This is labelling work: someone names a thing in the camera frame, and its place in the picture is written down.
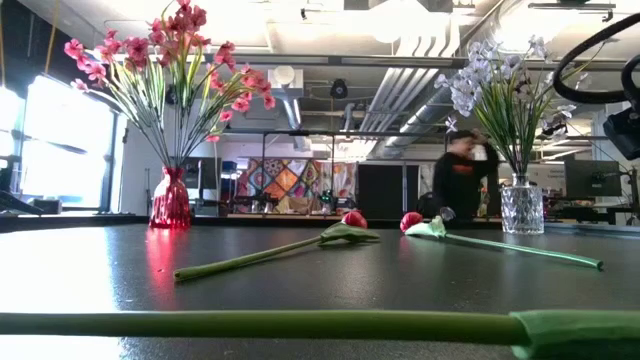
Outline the silver ventilation duct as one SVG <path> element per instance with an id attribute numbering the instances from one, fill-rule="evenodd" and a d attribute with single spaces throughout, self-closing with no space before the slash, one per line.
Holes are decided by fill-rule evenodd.
<path id="1" fill-rule="evenodd" d="M 451 23 L 442 30 L 421 30 L 417 34 L 401 35 L 394 55 L 418 59 L 453 56 L 460 45 L 460 26 Z M 410 108 L 410 104 L 442 71 L 444 68 L 390 68 L 370 103 L 359 132 L 390 132 L 391 125 L 401 118 L 401 113 Z M 386 149 L 398 140 L 398 136 L 363 137 L 353 141 L 350 155 L 359 159 L 382 157 Z"/>

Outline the grey monitor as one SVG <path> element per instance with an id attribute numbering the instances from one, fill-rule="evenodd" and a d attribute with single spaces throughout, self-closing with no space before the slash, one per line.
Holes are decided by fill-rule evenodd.
<path id="1" fill-rule="evenodd" d="M 216 190 L 221 160 L 215 157 L 189 157 L 182 166 L 183 182 L 187 188 Z"/>

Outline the red glass vase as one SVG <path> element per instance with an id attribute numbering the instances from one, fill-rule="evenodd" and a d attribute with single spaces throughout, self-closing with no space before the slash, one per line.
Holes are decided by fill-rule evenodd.
<path id="1" fill-rule="evenodd" d="M 189 194 L 182 181 L 183 169 L 163 167 L 162 180 L 155 188 L 150 228 L 186 230 L 191 226 Z"/>

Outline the large bright window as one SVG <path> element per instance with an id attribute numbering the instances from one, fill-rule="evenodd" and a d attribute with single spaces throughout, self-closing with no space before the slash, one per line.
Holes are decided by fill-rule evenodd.
<path id="1" fill-rule="evenodd" d="M 64 207 L 102 205 L 114 113 L 104 103 L 48 77 L 28 86 L 21 192 Z"/>

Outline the black monitor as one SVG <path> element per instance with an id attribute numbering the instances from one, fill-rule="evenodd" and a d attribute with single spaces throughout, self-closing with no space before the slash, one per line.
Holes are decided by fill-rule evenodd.
<path id="1" fill-rule="evenodd" d="M 615 161 L 566 160 L 566 195 L 583 199 L 622 195 L 620 167 Z"/>

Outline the clear cut-glass vase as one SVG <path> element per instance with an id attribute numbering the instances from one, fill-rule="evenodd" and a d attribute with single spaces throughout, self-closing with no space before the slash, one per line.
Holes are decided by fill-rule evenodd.
<path id="1" fill-rule="evenodd" d="M 501 189 L 501 219 L 509 234 L 544 233 L 542 189 L 532 185 L 527 174 L 514 173 L 512 184 Z"/>

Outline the pink artificial flower spray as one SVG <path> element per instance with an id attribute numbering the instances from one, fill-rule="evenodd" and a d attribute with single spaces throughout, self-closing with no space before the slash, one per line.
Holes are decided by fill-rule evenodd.
<path id="1" fill-rule="evenodd" d="M 245 65 L 224 79 L 220 68 L 221 65 L 208 64 L 201 79 L 193 77 L 184 86 L 176 87 L 175 167 L 182 167 L 203 142 L 217 142 L 231 118 L 250 109 L 254 97 L 261 97 L 267 110 L 275 107 L 271 83 L 263 72 Z"/>
<path id="2" fill-rule="evenodd" d="M 177 168 L 209 135 L 196 101 L 202 97 L 204 79 L 198 75 L 207 40 L 199 34 L 206 11 L 191 0 L 169 0 L 161 15 L 150 23 L 149 40 L 157 51 L 154 65 L 165 76 L 163 99 L 173 102 L 174 130 L 170 164 Z"/>
<path id="3" fill-rule="evenodd" d="M 197 72 L 205 60 L 203 50 L 202 46 L 197 48 L 192 62 L 183 53 L 171 69 L 176 99 L 172 165 L 176 168 L 201 143 L 218 141 L 233 112 L 246 104 L 245 75 L 235 69 L 234 45 L 221 45 L 205 65 L 205 74 L 199 76 Z"/>
<path id="4" fill-rule="evenodd" d="M 126 116 L 149 142 L 165 167 L 171 165 L 164 131 L 166 82 L 160 65 L 149 56 L 146 38 L 115 38 L 111 31 L 95 55 L 78 40 L 65 43 L 64 52 L 85 73 L 85 81 L 71 82 L 76 90 L 89 93 L 113 105 Z"/>

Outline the white ventilation unit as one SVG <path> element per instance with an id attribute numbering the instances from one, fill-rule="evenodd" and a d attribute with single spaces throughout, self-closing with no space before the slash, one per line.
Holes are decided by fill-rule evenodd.
<path id="1" fill-rule="evenodd" d="M 271 83 L 271 93 L 279 98 L 300 98 L 304 96 L 304 74 L 302 69 L 280 65 L 267 71 Z"/>

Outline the colourful patterned curtain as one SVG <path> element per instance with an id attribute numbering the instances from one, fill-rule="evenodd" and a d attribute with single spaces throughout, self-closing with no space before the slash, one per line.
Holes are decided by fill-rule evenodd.
<path id="1" fill-rule="evenodd" d="M 336 202 L 357 205 L 356 163 L 312 159 L 250 158 L 237 178 L 238 196 L 265 193 L 280 203 L 292 199 L 313 199 L 332 195 Z"/>

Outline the person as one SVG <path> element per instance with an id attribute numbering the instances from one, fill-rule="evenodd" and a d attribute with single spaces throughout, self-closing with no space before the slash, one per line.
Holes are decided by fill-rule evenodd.
<path id="1" fill-rule="evenodd" d="M 496 172 L 498 165 L 497 151 L 477 129 L 453 132 L 434 167 L 436 214 L 444 221 L 472 220 L 480 205 L 481 180 Z"/>

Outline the black metal rack frame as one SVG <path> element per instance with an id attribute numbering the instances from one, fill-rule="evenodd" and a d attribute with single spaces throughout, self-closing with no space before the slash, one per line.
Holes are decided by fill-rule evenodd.
<path id="1" fill-rule="evenodd" d="M 381 140 L 385 138 L 404 138 L 411 137 L 420 139 L 426 137 L 426 134 L 417 134 L 417 133 L 402 133 L 402 132 L 389 132 L 389 131 L 329 131 L 329 130 L 285 130 L 285 129 L 231 129 L 225 132 L 225 135 L 260 135 L 261 136 L 261 159 L 265 158 L 266 154 L 266 138 L 270 135 L 287 135 L 291 137 L 302 137 L 309 138 L 311 136 L 323 136 L 329 137 L 332 141 L 331 145 L 331 163 L 334 163 L 335 160 L 335 141 L 337 137 L 344 137 L 345 139 L 349 138 L 357 138 L 357 139 L 374 139 Z M 420 164 L 426 162 L 433 162 L 431 158 L 406 158 L 404 155 L 392 157 L 389 155 L 388 157 L 374 157 L 368 158 L 366 157 L 364 160 L 359 160 L 359 163 L 381 163 L 381 162 L 392 162 L 394 164 L 400 164 L 402 167 L 402 211 L 407 212 L 409 210 L 408 207 L 408 180 L 407 180 L 407 169 L 409 163 L 411 164 Z"/>

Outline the red artificial tulip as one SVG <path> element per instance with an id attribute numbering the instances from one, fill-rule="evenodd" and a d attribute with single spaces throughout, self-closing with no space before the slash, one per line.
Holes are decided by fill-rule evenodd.
<path id="1" fill-rule="evenodd" d="M 640 360 L 640 311 L 0 313 L 0 334 L 427 341 L 507 345 L 520 360 Z"/>
<path id="2" fill-rule="evenodd" d="M 427 236 L 439 239 L 449 239 L 478 246 L 506 249 L 522 253 L 546 256 L 587 265 L 597 269 L 598 271 L 601 271 L 604 265 L 601 260 L 589 257 L 455 235 L 447 231 L 444 225 L 444 221 L 440 216 L 436 216 L 431 221 L 425 222 L 423 217 L 419 213 L 410 212 L 405 214 L 402 218 L 400 222 L 400 229 L 407 236 Z"/>
<path id="3" fill-rule="evenodd" d="M 320 235 L 313 238 L 229 260 L 180 268 L 174 271 L 173 279 L 175 282 L 183 282 L 201 278 L 243 267 L 311 245 L 321 246 L 342 240 L 350 244 L 359 244 L 377 240 L 378 238 L 379 235 L 377 233 L 368 229 L 368 222 L 364 216 L 359 211 L 351 211 L 344 215 L 340 222 L 329 226 Z"/>

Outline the black cabinet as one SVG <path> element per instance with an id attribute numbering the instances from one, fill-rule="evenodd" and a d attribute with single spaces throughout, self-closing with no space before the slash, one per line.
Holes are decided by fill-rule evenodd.
<path id="1" fill-rule="evenodd" d="M 367 165 L 357 169 L 357 205 L 368 220 L 400 220 L 418 203 L 417 165 Z"/>

